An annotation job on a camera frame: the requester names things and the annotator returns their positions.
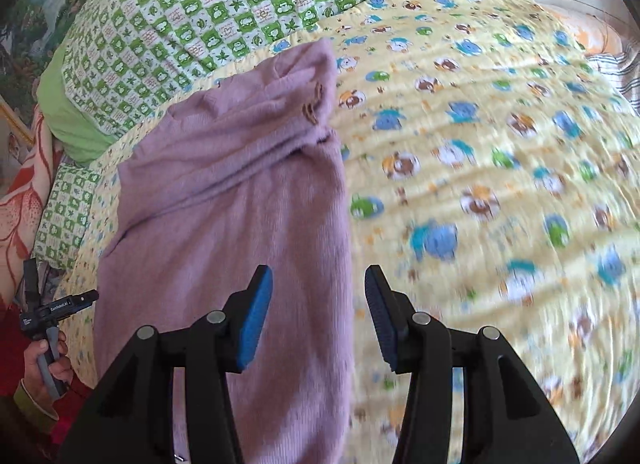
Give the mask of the purple knit sweater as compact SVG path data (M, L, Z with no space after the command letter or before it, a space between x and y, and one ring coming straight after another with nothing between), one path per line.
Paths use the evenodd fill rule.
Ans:
M256 356L230 380L250 463L335 463L343 451L354 313L336 77L328 39L294 46L170 106L118 167L96 372L138 327L187 327L268 265Z

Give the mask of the green checkered folded quilt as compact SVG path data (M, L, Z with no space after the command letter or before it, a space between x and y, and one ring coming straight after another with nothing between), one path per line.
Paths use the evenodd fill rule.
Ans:
M66 154L88 163L195 80L375 1L75 0L39 110Z

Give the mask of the landscape painting on wall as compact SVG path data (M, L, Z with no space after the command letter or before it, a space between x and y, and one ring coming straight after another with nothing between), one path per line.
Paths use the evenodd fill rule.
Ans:
M87 0L1 0L1 98L17 124L32 125L40 75Z

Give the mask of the red floral blanket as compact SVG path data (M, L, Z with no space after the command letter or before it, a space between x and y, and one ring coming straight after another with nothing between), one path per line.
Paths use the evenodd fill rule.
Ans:
M23 279L23 262L34 248L36 232L47 204L62 145L52 135L35 106L35 144L17 172L9 193L1 198L1 315L6 313Z

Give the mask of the striped bed sheet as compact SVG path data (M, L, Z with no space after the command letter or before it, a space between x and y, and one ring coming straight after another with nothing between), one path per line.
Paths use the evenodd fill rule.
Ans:
M639 114L640 109L640 49L638 39L623 39L620 53L601 53L589 57L596 68L623 95Z

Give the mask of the yellow cartoon bear quilt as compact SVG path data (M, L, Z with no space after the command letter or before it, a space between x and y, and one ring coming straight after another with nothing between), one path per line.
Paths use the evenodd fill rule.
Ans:
M360 2L195 80L94 162L65 291L96 280L116 167L170 103L321 37L355 273L380 263L442 322L497 325L590 460L639 389L639 119L532 0Z

